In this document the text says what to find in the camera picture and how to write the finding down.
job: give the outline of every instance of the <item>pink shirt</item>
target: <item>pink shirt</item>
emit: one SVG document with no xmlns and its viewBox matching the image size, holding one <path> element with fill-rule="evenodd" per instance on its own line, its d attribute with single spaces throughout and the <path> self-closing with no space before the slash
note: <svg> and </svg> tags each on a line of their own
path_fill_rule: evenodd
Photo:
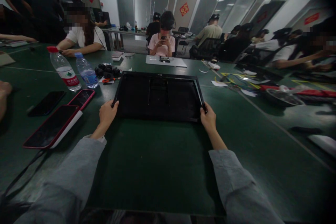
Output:
<svg viewBox="0 0 336 224">
<path fill-rule="evenodd" d="M 159 42 L 158 33 L 156 33 L 152 36 L 152 38 L 150 39 L 148 48 L 151 49 L 151 50 L 154 50 L 154 47 L 155 47 L 157 42 Z M 173 36 L 170 36 L 169 37 L 169 42 L 170 42 L 170 49 L 173 53 L 173 52 L 175 52 L 175 38 Z M 167 54 L 168 54 L 168 46 L 162 45 L 156 50 L 155 55 L 167 56 Z"/>
</svg>

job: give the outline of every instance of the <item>bottle cap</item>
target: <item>bottle cap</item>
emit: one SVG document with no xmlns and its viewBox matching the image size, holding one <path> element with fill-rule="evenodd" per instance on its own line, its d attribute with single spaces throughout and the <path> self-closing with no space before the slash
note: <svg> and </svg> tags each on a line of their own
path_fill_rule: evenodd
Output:
<svg viewBox="0 0 336 224">
<path fill-rule="evenodd" d="M 57 47 L 47 47 L 48 52 L 52 53 L 58 53 Z"/>
<path fill-rule="evenodd" d="M 76 58 L 83 58 L 83 54 L 82 54 L 81 52 L 80 52 L 80 53 L 79 53 L 79 52 L 76 52 L 76 53 L 75 53 L 75 57 L 76 57 Z"/>
</svg>

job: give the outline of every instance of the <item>bottle label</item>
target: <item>bottle label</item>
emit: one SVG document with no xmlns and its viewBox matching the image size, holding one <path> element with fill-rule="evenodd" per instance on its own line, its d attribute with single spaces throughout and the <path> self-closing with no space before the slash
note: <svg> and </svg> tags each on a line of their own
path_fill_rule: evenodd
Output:
<svg viewBox="0 0 336 224">
<path fill-rule="evenodd" d="M 90 84 L 95 84 L 98 79 L 97 76 L 88 76 L 88 77 L 83 77 L 82 76 L 83 81 L 85 81 L 86 84 L 90 85 Z"/>
<path fill-rule="evenodd" d="M 72 69 L 65 72 L 58 72 L 58 75 L 62 78 L 67 86 L 77 86 L 79 84 L 79 80 Z"/>
</svg>

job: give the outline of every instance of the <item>black phone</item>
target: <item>black phone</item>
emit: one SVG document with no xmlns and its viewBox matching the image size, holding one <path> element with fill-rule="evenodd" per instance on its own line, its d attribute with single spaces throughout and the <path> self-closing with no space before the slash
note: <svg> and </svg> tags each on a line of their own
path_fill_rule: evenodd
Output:
<svg viewBox="0 0 336 224">
<path fill-rule="evenodd" d="M 24 148 L 44 149 L 51 147 L 73 117 L 78 106 L 62 105 L 25 141 Z"/>
<path fill-rule="evenodd" d="M 28 116 L 44 116 L 48 115 L 54 107 L 59 103 L 59 101 L 65 95 L 64 91 L 54 91 L 47 94 L 43 100 L 35 106 L 29 113 Z"/>
</svg>

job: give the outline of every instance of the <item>water bottle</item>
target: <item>water bottle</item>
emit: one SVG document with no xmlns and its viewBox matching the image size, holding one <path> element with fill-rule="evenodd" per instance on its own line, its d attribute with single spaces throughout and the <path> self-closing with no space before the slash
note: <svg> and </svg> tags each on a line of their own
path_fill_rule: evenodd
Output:
<svg viewBox="0 0 336 224">
<path fill-rule="evenodd" d="M 75 53 L 76 64 L 78 72 L 85 81 L 88 88 L 96 88 L 99 83 L 95 71 L 93 70 L 90 63 L 83 58 L 83 54 L 80 52 Z"/>
<path fill-rule="evenodd" d="M 80 90 L 82 85 L 66 58 L 58 52 L 56 47 L 51 46 L 47 49 L 50 52 L 50 61 L 53 67 L 68 86 L 68 89 L 74 92 Z"/>
</svg>

